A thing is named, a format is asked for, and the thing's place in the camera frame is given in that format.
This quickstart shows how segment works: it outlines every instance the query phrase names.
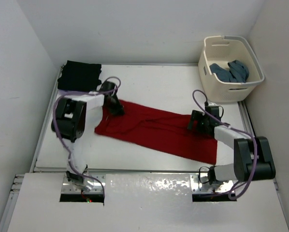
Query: metal frame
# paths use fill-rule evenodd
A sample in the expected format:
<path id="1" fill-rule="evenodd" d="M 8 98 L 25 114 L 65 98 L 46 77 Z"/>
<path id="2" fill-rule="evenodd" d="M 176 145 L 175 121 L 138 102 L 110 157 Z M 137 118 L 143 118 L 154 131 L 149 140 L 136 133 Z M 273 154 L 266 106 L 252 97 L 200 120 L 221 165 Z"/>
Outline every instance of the metal frame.
<path id="1" fill-rule="evenodd" d="M 195 64 L 135 64 L 135 65 L 175 65 L 175 66 L 192 66 L 192 65 L 195 65 Z M 60 68 L 58 74 L 57 74 L 57 77 L 56 77 L 56 80 L 60 77 L 60 74 L 62 72 L 62 68 L 63 66 Z M 45 131 L 47 129 L 47 125 L 48 125 L 48 121 L 50 119 L 50 115 L 51 115 L 51 109 L 52 109 L 52 106 L 53 106 L 53 103 L 56 99 L 56 96 L 57 96 L 57 93 L 58 93 L 58 90 L 57 90 L 57 81 L 55 81 L 55 84 L 53 86 L 53 91 L 52 91 L 52 95 L 51 95 L 51 98 L 50 98 L 50 102 L 49 102 L 49 106 L 47 108 L 47 112 L 46 112 L 46 115 L 45 115 L 45 119 L 44 119 L 44 122 L 43 122 L 43 127 L 42 127 L 42 130 L 41 130 L 41 134 L 40 134 L 40 137 L 38 139 L 38 143 L 37 143 L 37 146 L 36 146 L 36 150 L 35 150 L 35 153 L 34 153 L 34 157 L 33 157 L 33 161 L 32 161 L 32 164 L 31 164 L 31 167 L 30 167 L 30 173 L 33 173 L 33 172 L 47 172 L 47 173 L 55 173 L 55 172 L 58 172 L 58 173 L 63 173 L 65 172 L 65 169 L 62 169 L 62 168 L 43 168 L 43 169 L 39 169 L 39 168 L 35 168 L 35 165 L 36 165 L 36 161 L 37 161 L 37 158 L 38 158 L 38 155 L 39 155 L 39 152 L 40 152 L 40 149 L 41 149 L 41 145 L 42 145 L 42 142 L 43 142 L 43 139 L 44 139 L 44 135 L 45 135 Z M 245 102 L 244 101 L 240 101 L 238 102 L 238 106 L 239 106 L 239 111 L 240 111 L 240 115 L 241 115 L 241 119 L 242 119 L 242 122 L 243 122 L 243 125 L 244 125 L 244 130 L 255 135 L 254 133 L 254 130 L 253 130 L 253 127 L 252 127 L 252 124 L 251 124 L 251 121 L 250 121 L 250 118 L 249 118 L 249 114 L 248 114 L 248 111 L 247 111 L 247 108 L 246 108 L 246 105 L 245 105 Z M 92 173 L 93 175 L 95 176 L 105 176 L 105 174 L 114 174 L 114 173 L 129 173 L 129 174 L 132 174 L 132 173 L 152 173 L 152 172 L 149 172 L 148 170 L 147 171 L 126 171 L 126 170 L 93 170 L 93 169 L 89 169 L 88 170 L 89 172 L 94 172 Z M 169 171 L 169 172 L 166 172 L 166 171 L 162 171 L 162 173 L 183 173 L 183 172 L 174 172 L 174 171 Z M 196 183 L 195 180 L 198 179 L 198 174 L 197 173 L 189 173 L 190 174 L 190 180 L 191 180 L 191 191 L 192 193 L 195 193 L 195 194 L 199 194 L 200 192 L 201 193 L 206 193 L 206 191 L 203 191 L 202 190 L 202 186 L 200 186 L 198 183 Z M 201 178 L 205 177 L 206 176 L 206 173 L 201 173 Z M 13 184 L 13 187 L 11 189 L 11 192 L 10 192 L 10 195 L 9 195 L 9 198 L 8 198 L 8 201 L 7 201 L 7 204 L 6 204 L 6 207 L 5 207 L 5 210 L 4 210 L 4 213 L 3 213 L 3 216 L 2 216 L 2 219 L 1 219 L 1 222 L 0 222 L 0 232 L 7 232 L 8 230 L 8 227 L 9 227 L 9 223 L 11 221 L 11 217 L 12 217 L 12 214 L 14 212 L 14 207 L 16 205 L 16 201 L 17 201 L 17 198 L 18 198 L 18 195 L 19 195 L 19 191 L 20 191 L 20 188 L 21 188 L 21 184 L 22 184 L 22 180 L 23 180 L 23 177 L 24 175 L 16 175 L 15 179 L 14 179 L 14 184 Z M 225 192 L 227 190 L 229 190 L 232 186 L 232 183 L 230 183 L 230 187 L 228 185 L 228 183 L 226 183 L 225 186 L 221 186 L 220 188 L 217 188 L 217 192 L 220 191 L 220 192 Z M 277 191 L 277 194 L 278 194 L 278 198 L 280 200 L 280 194 L 279 194 L 279 191 L 278 191 L 278 185 L 276 183 L 276 180 L 274 179 L 274 184 L 275 184 L 275 187 L 276 187 L 276 191 Z M 62 191 L 64 193 L 66 193 L 67 191 L 70 191 L 69 189 L 70 186 L 69 185 L 65 185 L 65 190 Z M 80 190 L 77 189 L 77 191 L 74 192 L 74 194 L 79 194 Z M 282 205 L 282 202 L 280 200 L 280 204 L 281 204 L 281 207 L 282 207 L 282 210 L 283 210 L 283 213 L 285 212 L 284 209 L 283 209 L 283 205 Z"/>
<path id="2" fill-rule="evenodd" d="M 9 194 L 9 198 L 5 206 L 3 216 L 1 217 L 1 220 L 0 220 L 0 232 L 8 231 L 8 227 L 9 227 L 12 215 L 14 213 L 15 204 L 19 196 L 19 191 L 21 189 L 23 178 L 24 178 L 23 174 L 15 175 L 14 182 L 11 187 L 10 194 Z"/>

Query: blue garment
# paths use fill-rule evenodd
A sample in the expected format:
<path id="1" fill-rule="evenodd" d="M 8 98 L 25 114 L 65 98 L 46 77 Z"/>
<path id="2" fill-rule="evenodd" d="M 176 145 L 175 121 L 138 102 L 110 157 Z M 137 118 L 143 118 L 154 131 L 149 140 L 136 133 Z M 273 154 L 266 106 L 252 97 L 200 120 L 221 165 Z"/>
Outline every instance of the blue garment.
<path id="1" fill-rule="evenodd" d="M 217 64 L 210 65 L 210 70 L 215 73 L 220 81 L 231 83 L 245 83 L 249 77 L 249 69 L 238 60 L 227 63 L 229 71 L 221 68 Z"/>

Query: white wall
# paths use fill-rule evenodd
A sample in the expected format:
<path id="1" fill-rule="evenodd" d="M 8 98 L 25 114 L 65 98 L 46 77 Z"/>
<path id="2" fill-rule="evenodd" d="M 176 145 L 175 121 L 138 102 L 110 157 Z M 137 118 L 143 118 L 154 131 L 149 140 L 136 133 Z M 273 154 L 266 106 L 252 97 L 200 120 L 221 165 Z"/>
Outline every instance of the white wall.
<path id="1" fill-rule="evenodd" d="M 289 0 L 268 0 L 249 40 L 266 81 L 247 106 L 256 133 L 269 139 L 289 222 Z"/>
<path id="2" fill-rule="evenodd" d="M 0 217 L 29 171 L 57 69 L 15 0 L 0 0 Z"/>
<path id="3" fill-rule="evenodd" d="M 264 0 L 17 0 L 58 67 L 195 63 L 203 39 L 247 36 Z"/>

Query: laundry basket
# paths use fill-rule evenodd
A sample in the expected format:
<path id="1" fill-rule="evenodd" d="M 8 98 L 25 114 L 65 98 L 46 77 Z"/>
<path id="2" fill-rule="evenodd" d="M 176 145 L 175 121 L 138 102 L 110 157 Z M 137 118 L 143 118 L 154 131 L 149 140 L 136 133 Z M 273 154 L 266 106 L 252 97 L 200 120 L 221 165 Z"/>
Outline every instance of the laundry basket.
<path id="1" fill-rule="evenodd" d="M 239 60 L 249 69 L 246 83 L 227 83 L 211 73 L 210 65 L 216 63 L 229 70 L 228 62 Z M 204 48 L 198 63 L 203 89 L 212 102 L 238 102 L 244 100 L 255 86 L 265 79 L 257 58 L 240 36 L 213 36 L 204 39 Z"/>

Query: rectangular cutout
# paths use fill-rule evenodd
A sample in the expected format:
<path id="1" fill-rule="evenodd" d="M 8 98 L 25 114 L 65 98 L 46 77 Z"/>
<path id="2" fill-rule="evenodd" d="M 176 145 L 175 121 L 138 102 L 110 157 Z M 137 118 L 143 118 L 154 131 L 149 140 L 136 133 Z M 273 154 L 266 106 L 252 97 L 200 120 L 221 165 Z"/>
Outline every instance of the rectangular cutout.
<path id="1" fill-rule="evenodd" d="M 85 199 L 88 198 L 89 203 L 104 203 L 103 194 L 85 194 L 83 196 L 81 194 L 61 194 L 59 202 L 88 202 Z"/>
<path id="2" fill-rule="evenodd" d="M 204 194 L 193 194 L 193 202 L 236 202 L 237 200 L 231 200 L 228 198 L 228 194 L 223 194 L 215 197 L 205 197 Z"/>

